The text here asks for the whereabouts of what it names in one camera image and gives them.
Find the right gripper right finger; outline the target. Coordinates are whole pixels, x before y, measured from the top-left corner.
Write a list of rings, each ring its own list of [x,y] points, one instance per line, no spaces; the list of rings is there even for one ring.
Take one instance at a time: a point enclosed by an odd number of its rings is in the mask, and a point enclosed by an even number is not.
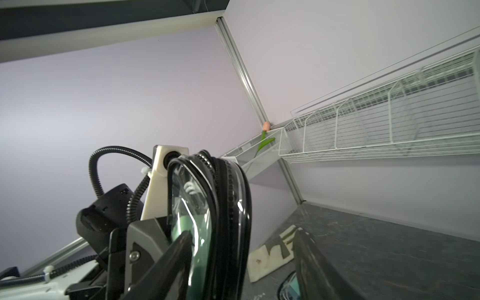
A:
[[[365,299],[365,296],[328,261],[305,230],[296,231],[292,249],[302,300]]]

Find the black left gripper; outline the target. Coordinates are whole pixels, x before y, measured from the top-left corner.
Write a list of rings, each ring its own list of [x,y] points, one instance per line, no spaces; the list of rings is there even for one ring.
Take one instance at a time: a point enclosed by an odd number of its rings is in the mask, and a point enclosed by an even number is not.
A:
[[[135,221],[107,235],[95,266],[67,287],[70,300],[120,300],[165,254],[171,243],[171,218]]]

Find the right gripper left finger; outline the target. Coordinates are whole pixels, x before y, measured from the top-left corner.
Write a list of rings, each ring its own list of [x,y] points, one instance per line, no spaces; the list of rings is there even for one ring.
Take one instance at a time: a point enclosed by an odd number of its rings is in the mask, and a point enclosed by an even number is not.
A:
[[[193,237],[184,231],[155,262],[124,300],[185,300],[192,260]]]

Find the green charger block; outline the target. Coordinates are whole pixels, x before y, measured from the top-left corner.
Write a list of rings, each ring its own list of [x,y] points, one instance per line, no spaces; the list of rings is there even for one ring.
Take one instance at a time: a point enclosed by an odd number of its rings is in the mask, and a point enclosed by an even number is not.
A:
[[[187,300],[202,300],[206,284],[207,265],[210,255],[211,242],[211,216],[210,213],[203,214],[181,214],[174,215],[171,237],[174,241],[184,231],[192,236],[192,261],[189,271]]]

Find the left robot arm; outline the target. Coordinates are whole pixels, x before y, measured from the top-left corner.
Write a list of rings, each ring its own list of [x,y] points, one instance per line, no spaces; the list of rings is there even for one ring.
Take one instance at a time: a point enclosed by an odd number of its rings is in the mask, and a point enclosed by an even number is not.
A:
[[[153,155],[123,146],[92,153],[89,178],[96,201],[76,218],[79,235],[94,254],[62,266],[47,265],[39,274],[22,277],[16,267],[1,273],[1,297],[7,300],[120,300],[144,276],[152,275],[170,245],[167,217],[168,165],[188,154],[181,146],[154,147]],[[120,184],[105,191],[98,162],[107,154],[132,157],[145,165],[136,189]]]

